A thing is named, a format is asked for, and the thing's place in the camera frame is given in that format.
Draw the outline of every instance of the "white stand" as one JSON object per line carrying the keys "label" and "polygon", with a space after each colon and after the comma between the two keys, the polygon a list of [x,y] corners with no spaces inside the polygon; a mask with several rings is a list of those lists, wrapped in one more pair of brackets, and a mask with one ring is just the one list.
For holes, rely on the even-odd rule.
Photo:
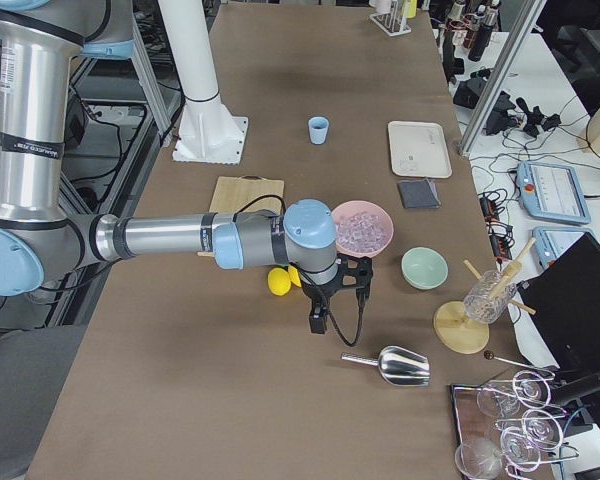
{"label": "white stand", "polygon": [[411,27],[407,25],[407,12],[410,1],[416,0],[392,0],[389,13],[372,13],[369,18],[390,37],[409,33]]}
{"label": "white stand", "polygon": [[187,102],[173,159],[240,163],[248,127],[222,104],[202,2],[159,0]]}

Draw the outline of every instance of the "pink bowl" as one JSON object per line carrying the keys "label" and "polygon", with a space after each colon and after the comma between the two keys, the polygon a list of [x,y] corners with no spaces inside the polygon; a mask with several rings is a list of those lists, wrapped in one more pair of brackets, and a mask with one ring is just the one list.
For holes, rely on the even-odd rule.
{"label": "pink bowl", "polygon": [[334,208],[331,212],[331,216],[336,225],[339,225],[356,214],[363,212],[378,217],[375,225],[381,227],[387,234],[382,246],[372,252],[356,252],[343,247],[340,244],[340,236],[338,235],[336,237],[336,248],[340,253],[351,255],[352,257],[375,257],[391,242],[391,239],[393,238],[393,222],[391,221],[391,217],[375,203],[366,202],[364,200],[351,200],[350,202],[345,202]]}

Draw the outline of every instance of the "ice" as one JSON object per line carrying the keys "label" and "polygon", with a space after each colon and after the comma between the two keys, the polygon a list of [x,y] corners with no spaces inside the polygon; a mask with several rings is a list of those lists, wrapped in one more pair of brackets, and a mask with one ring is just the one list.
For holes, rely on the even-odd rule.
{"label": "ice", "polygon": [[387,243],[389,234],[380,225],[380,218],[369,212],[359,212],[336,225],[338,244],[357,253],[371,253]]}

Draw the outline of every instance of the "metal scoop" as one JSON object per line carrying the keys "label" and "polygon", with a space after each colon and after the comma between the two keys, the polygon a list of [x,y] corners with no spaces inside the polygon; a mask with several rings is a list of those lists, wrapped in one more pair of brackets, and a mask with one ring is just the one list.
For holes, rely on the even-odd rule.
{"label": "metal scoop", "polygon": [[389,346],[382,349],[378,359],[343,353],[342,360],[378,367],[380,375],[391,385],[403,387],[429,385],[429,360],[427,357],[401,347]]}

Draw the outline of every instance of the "blue cup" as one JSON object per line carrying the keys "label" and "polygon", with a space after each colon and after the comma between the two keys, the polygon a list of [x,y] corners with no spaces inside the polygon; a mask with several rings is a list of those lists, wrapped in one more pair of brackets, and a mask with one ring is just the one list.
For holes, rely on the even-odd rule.
{"label": "blue cup", "polygon": [[314,145],[322,145],[327,139],[329,120],[324,117],[311,117],[309,119],[309,138]]}

